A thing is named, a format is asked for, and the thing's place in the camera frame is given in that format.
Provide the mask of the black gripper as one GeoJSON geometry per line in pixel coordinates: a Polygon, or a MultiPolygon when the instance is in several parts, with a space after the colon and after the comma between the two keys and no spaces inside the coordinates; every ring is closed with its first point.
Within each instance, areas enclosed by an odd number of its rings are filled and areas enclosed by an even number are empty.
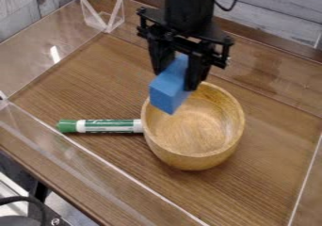
{"type": "Polygon", "coordinates": [[[161,8],[137,9],[137,35],[147,40],[155,75],[175,59],[188,56],[184,90],[192,91],[205,80],[211,65],[224,68],[232,38],[212,20],[213,8],[231,11],[216,0],[164,0],[161,8]]]}

